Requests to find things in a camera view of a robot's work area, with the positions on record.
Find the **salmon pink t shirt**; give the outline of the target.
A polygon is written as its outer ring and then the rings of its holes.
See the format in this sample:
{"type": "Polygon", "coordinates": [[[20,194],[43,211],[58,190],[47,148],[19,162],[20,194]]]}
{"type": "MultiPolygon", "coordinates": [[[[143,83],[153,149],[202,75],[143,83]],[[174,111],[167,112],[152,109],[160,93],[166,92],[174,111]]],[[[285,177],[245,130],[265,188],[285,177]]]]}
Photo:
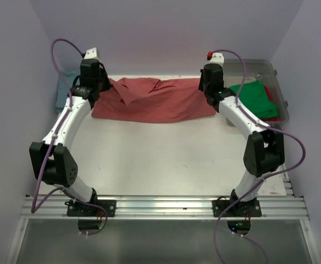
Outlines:
{"type": "Polygon", "coordinates": [[[197,78],[122,78],[100,93],[91,116],[141,123],[176,123],[209,117],[216,111],[198,89],[197,78]]]}

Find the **clear plastic bin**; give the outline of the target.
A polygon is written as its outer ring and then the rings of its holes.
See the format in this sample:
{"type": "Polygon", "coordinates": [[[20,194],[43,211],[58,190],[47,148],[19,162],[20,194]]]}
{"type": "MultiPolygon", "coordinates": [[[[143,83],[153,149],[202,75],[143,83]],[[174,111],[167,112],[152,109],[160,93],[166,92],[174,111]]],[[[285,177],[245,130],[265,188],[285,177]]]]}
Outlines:
{"type": "MultiPolygon", "coordinates": [[[[252,81],[260,81],[265,86],[269,87],[273,102],[276,104],[279,113],[279,122],[268,122],[269,125],[280,128],[289,120],[289,113],[287,111],[287,102],[284,99],[278,80],[276,78],[276,71],[267,60],[248,59],[245,60],[246,66],[246,83],[252,81]]],[[[233,85],[240,85],[242,82],[243,66],[238,59],[226,59],[223,65],[224,86],[231,87],[233,85]]]]}

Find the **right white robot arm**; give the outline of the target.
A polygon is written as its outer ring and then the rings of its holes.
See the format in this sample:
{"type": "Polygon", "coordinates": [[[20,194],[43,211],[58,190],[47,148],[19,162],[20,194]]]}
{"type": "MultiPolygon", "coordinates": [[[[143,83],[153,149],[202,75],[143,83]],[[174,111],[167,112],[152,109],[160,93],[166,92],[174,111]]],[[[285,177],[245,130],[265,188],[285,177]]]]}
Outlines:
{"type": "Polygon", "coordinates": [[[285,162],[283,135],[256,125],[258,118],[247,108],[239,109],[235,93],[224,86],[223,68],[217,63],[205,64],[201,69],[199,90],[207,103],[239,129],[246,140],[243,154],[245,172],[229,199],[219,197],[212,202],[215,217],[260,217],[257,194],[263,177],[275,172],[285,162]]]}

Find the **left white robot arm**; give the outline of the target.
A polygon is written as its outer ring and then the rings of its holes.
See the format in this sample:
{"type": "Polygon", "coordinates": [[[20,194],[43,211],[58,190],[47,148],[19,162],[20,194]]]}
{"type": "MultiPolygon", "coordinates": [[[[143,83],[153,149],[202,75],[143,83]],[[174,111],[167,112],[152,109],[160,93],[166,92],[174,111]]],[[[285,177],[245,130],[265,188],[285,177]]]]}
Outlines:
{"type": "Polygon", "coordinates": [[[55,186],[78,202],[90,202],[94,189],[78,175],[78,165],[70,148],[84,118],[91,112],[100,93],[112,87],[104,65],[96,58],[83,59],[80,75],[68,90],[63,111],[50,132],[40,142],[29,147],[36,187],[31,211],[36,212],[45,202],[39,201],[41,183],[55,186]]]}

